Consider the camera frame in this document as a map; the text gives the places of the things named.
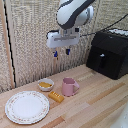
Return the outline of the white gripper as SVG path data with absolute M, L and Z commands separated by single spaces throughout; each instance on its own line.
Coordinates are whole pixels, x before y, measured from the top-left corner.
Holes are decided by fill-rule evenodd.
M 79 42 L 79 29 L 72 28 L 67 30 L 51 30 L 47 33 L 47 43 L 49 48 L 75 45 Z M 69 55 L 71 48 L 66 49 L 66 55 Z M 54 57 L 58 58 L 58 52 L 55 50 Z

